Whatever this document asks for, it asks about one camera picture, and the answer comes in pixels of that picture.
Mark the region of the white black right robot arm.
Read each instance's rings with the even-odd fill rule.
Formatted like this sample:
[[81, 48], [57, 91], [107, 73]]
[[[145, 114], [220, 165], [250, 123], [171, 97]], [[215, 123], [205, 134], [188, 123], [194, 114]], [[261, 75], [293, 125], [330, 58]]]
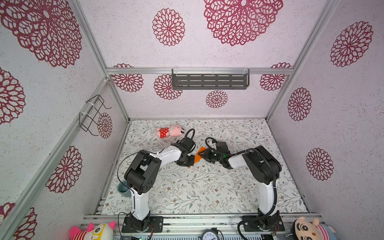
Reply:
[[201, 159], [209, 163], [219, 162], [226, 169], [246, 166], [260, 188], [260, 216], [272, 216], [277, 212], [277, 180], [282, 166], [263, 146], [240, 151], [235, 154], [219, 152], [216, 149], [202, 147], [195, 156], [197, 163]]

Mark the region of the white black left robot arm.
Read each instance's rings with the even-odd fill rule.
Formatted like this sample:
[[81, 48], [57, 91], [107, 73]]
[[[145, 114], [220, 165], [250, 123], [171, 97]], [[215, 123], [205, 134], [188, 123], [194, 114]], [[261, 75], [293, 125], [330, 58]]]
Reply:
[[136, 154], [124, 175], [128, 188], [133, 190], [132, 215], [136, 220], [143, 221], [150, 214], [148, 192], [153, 187], [160, 168], [171, 162], [183, 167], [193, 166], [195, 156], [192, 152], [195, 148], [195, 144], [189, 148], [173, 144], [159, 153], [141, 150]]

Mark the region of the orange square paper sheet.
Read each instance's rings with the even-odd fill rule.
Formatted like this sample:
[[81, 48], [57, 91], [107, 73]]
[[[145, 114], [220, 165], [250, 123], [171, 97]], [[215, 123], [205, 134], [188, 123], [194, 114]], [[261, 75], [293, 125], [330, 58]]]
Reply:
[[190, 164], [190, 166], [188, 166], [188, 169], [192, 167], [194, 164], [198, 163], [203, 158], [202, 156], [204, 155], [204, 152], [206, 149], [207, 148], [205, 147], [201, 147], [196, 155], [188, 155], [189, 164]]

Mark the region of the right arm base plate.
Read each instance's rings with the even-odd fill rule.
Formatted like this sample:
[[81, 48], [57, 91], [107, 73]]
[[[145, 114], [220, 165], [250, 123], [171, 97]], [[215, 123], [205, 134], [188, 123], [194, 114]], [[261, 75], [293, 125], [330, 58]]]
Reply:
[[251, 219], [257, 216], [243, 216], [244, 228], [246, 232], [284, 232], [285, 226], [280, 216], [280, 212], [277, 211], [274, 215], [264, 218], [262, 220], [251, 221]]

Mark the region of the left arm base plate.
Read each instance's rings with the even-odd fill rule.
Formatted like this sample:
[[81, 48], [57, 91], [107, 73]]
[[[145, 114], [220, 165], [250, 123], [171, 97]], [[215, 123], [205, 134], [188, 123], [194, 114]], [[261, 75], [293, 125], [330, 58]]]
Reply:
[[163, 223], [164, 217], [162, 216], [147, 216], [139, 221], [129, 214], [124, 219], [122, 233], [161, 233]]

